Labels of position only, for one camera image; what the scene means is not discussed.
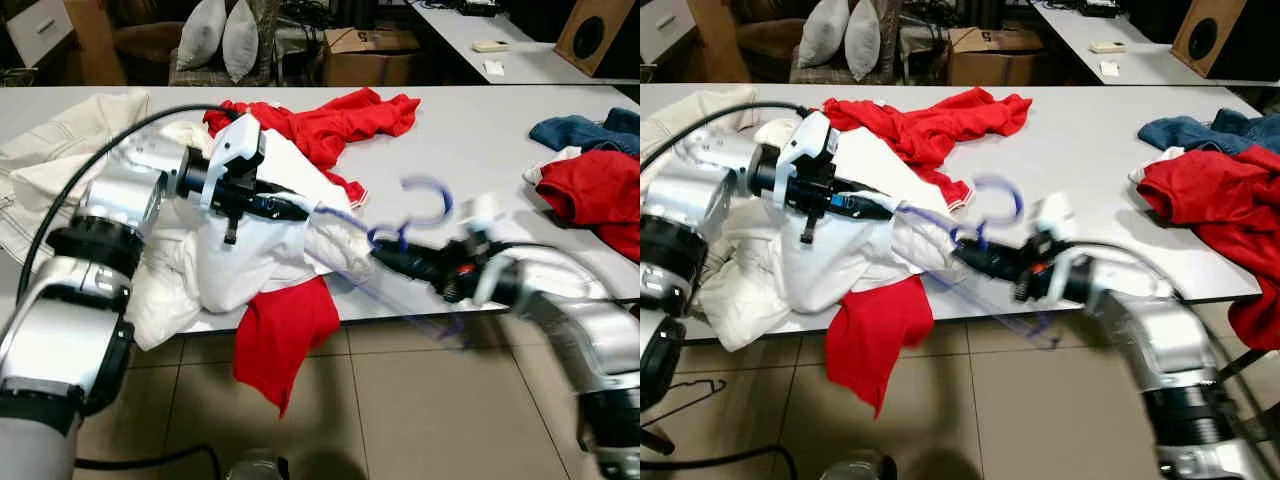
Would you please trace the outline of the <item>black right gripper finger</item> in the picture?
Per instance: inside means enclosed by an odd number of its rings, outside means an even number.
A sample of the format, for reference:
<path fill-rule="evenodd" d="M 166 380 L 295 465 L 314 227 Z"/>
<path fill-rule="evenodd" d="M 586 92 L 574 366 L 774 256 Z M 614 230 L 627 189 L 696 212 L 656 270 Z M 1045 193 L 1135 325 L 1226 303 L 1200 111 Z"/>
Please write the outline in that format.
<path fill-rule="evenodd" d="M 1021 271 L 1021 251 L 1001 243 L 959 243 L 952 255 L 978 271 Z"/>
<path fill-rule="evenodd" d="M 378 246 L 370 253 L 394 273 L 445 273 L 451 265 L 447 252 L 420 244 Z"/>
<path fill-rule="evenodd" d="M 415 282 L 424 282 L 435 291 L 445 291 L 451 283 L 453 268 L 448 262 L 430 259 L 376 259 L 385 269 Z"/>
<path fill-rule="evenodd" d="M 1009 282 L 1014 285 L 1027 283 L 1029 262 L 1021 259 L 1001 256 L 957 256 L 957 259 L 982 275 Z"/>

